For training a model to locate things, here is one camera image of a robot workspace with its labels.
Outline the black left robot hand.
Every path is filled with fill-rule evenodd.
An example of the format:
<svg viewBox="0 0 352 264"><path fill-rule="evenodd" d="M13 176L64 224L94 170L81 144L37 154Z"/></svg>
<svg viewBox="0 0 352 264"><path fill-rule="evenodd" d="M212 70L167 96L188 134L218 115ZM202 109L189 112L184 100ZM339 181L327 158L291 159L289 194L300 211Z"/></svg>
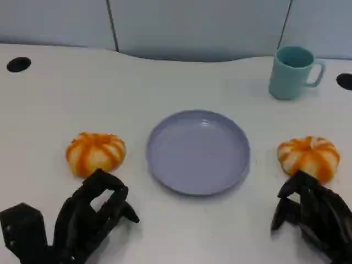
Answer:
<svg viewBox="0 0 352 264"><path fill-rule="evenodd" d="M126 198L128 187L117 177L96 170L63 204L54 227L56 263L85 263L122 217L140 219Z"/></svg>

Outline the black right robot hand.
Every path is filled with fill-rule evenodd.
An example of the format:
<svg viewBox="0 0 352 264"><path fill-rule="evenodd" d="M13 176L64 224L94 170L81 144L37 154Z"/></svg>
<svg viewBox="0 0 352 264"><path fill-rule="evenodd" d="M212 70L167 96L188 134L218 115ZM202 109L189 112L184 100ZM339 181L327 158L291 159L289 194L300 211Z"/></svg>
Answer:
<svg viewBox="0 0 352 264"><path fill-rule="evenodd" d="M351 263L351 210L337 193L299 170L283 184L277 197L272 232L289 222L331 263Z"/></svg>

